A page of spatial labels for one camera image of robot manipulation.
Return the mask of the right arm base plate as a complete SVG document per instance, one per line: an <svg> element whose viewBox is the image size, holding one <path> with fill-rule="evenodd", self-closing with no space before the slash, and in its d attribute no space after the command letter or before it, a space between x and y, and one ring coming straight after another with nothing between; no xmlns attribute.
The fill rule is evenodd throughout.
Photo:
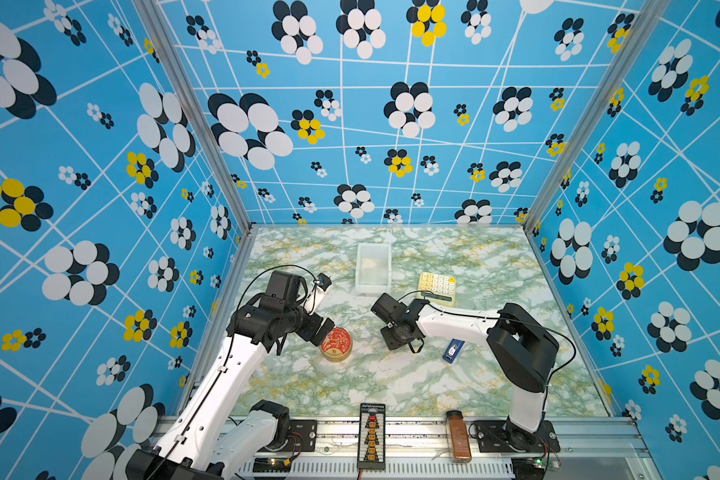
<svg viewBox="0 0 720 480"><path fill-rule="evenodd" d="M553 424L543 420L529 433L507 420L476 420L470 425L471 436L481 453L544 454L561 451Z"/></svg>

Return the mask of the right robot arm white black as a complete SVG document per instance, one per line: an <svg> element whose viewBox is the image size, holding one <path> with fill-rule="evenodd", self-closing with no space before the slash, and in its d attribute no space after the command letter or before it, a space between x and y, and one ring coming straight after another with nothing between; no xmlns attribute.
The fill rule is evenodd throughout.
<svg viewBox="0 0 720 480"><path fill-rule="evenodd" d="M416 353L415 342L435 337L489 347L512 385L501 441L515 451L539 442L559 343L523 307L507 303L498 310L447 310L427 299L405 304L384 293L371 312L385 323L381 334L391 351L407 346Z"/></svg>

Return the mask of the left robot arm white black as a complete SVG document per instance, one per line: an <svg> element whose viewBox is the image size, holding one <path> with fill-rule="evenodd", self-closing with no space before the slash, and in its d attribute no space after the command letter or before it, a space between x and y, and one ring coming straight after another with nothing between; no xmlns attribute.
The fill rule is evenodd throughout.
<svg viewBox="0 0 720 480"><path fill-rule="evenodd" d="M287 441L289 410L267 400L230 432L222 429L250 377L270 353L281 354L288 335L320 346L333 329L317 312L331 279L302 271L296 265L268 269L265 291L238 304L194 396L153 447L131 456L126 478L232 479L260 449Z"/></svg>

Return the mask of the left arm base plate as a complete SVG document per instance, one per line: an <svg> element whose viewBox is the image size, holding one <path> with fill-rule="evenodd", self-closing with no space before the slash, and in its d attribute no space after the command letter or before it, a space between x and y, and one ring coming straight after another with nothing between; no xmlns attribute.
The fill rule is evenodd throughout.
<svg viewBox="0 0 720 480"><path fill-rule="evenodd" d="M286 436L282 441L276 440L273 445L260 449L266 453L297 453L314 452L317 440L318 421L315 419L295 419L288 425Z"/></svg>

